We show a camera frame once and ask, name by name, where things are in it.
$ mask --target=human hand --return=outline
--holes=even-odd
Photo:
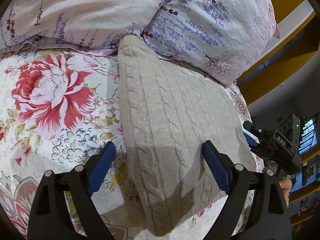
[[[281,179],[279,181],[279,184],[280,184],[280,188],[282,189],[285,202],[287,203],[287,206],[289,206],[289,196],[290,196],[290,190],[292,188],[292,181],[289,179]]]

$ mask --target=pillow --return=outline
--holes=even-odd
[[[21,46],[11,46],[27,41],[38,48],[82,47],[84,52],[107,55],[121,36],[140,36],[160,2],[13,0],[0,20],[0,53],[17,50]]]
[[[160,60],[132,35],[120,40],[118,63],[130,177],[148,229],[164,236],[225,195],[200,153],[203,142],[211,140],[251,171],[255,161],[236,108],[219,84]]]
[[[276,31],[271,0],[166,1],[143,33],[146,44],[238,92],[233,82]]]

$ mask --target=yellow wooden shelf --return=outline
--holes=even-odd
[[[320,190],[320,183],[317,181],[314,181],[310,183],[309,185],[302,187],[301,189],[298,189],[290,194],[290,201],[289,204],[301,200],[312,193],[316,192],[317,190]]]
[[[316,145],[307,152],[300,155],[302,163],[305,163],[320,154],[320,145]]]
[[[281,22],[286,18],[295,8],[297,8],[304,0],[271,0],[273,9],[275,12],[276,22]],[[252,73],[257,67],[264,63],[267,59],[281,50],[289,41],[291,41],[316,15],[313,12],[301,25],[299,25],[288,37],[286,37],[281,43],[279,43],[271,52],[262,57],[252,67],[245,71],[238,79],[239,82],[250,73]]]
[[[275,11],[276,22],[281,22],[304,0],[271,0]]]
[[[317,52],[320,41],[319,28],[319,18],[314,17],[306,26],[303,36],[278,60],[239,86],[248,105],[283,83]]]
[[[257,61],[252,67],[246,70],[242,75],[237,79],[237,81],[241,81],[246,76],[251,74],[257,67],[259,67],[266,60],[275,55],[278,51],[280,51],[289,41],[291,41],[300,31],[303,30],[304,27],[316,16],[316,13],[313,12],[298,28],[296,28],[288,37],[286,37],[283,41],[281,41],[272,51],[262,57],[259,61]]]
[[[291,220],[291,226],[298,225],[308,219],[310,219],[313,216],[314,212],[312,212],[312,209],[309,208],[303,212],[300,213],[300,215],[296,214],[290,218]]]

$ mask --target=white pillow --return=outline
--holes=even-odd
[[[107,55],[120,37],[140,36],[159,4],[160,0],[13,0],[0,21],[0,52],[27,40],[38,48],[79,45]]]
[[[262,54],[276,30],[271,0],[166,0],[144,31],[157,53],[233,82]]]

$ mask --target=floral bedspread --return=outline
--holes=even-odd
[[[116,158],[92,201],[116,240],[155,238],[145,229],[139,195],[127,172],[118,81],[117,56],[30,45],[0,56],[0,204],[23,236],[44,172],[70,171],[112,140]],[[241,122],[250,120],[242,95],[224,90]],[[261,171],[263,163],[259,158],[256,162]],[[85,234],[70,193],[65,197],[76,231]],[[220,199],[186,220],[165,239],[202,239],[224,202]]]

